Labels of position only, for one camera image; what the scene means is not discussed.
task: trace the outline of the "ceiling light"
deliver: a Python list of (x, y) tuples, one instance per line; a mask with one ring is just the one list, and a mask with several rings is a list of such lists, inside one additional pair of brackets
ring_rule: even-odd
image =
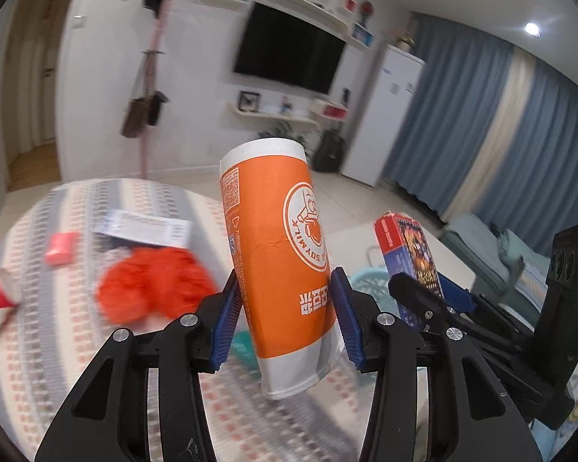
[(534, 24), (533, 22), (529, 22), (525, 27), (524, 30), (529, 33), (532, 34), (533, 36), (539, 36), (539, 28), (537, 24)]

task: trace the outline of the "doorway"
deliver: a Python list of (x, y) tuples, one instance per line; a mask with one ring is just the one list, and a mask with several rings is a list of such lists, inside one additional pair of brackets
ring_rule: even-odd
[(8, 191), (60, 182), (55, 90), (71, 0), (18, 0), (2, 81)]

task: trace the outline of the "soy milk logo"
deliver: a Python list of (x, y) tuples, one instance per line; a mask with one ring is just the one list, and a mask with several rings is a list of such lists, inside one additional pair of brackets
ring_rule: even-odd
[(299, 182), (290, 189), (285, 198), (283, 216), (287, 238), (300, 259), (315, 271), (325, 271), (327, 252), (310, 184)]

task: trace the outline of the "curtain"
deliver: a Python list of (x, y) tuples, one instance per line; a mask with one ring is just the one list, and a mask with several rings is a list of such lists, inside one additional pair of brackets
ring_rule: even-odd
[(578, 223), (578, 86), (537, 60), (516, 137), (476, 210), (549, 254), (555, 233)]
[(442, 214), (444, 222), (473, 210), (489, 184), (494, 180), (507, 151), (516, 135), (535, 77), (535, 57), (514, 47), (514, 55), (497, 114), (488, 128), (484, 143), (456, 192), (447, 210)]
[(442, 213), (495, 116), (513, 45), (457, 22), (418, 18), (416, 55), (426, 66), (382, 178)]

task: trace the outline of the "red fluffy object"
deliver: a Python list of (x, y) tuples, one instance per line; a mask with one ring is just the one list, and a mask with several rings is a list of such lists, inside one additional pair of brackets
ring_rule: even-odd
[(105, 273), (97, 301), (109, 321), (123, 325), (153, 310), (173, 320), (194, 312), (216, 292), (210, 275), (188, 250), (137, 248)]

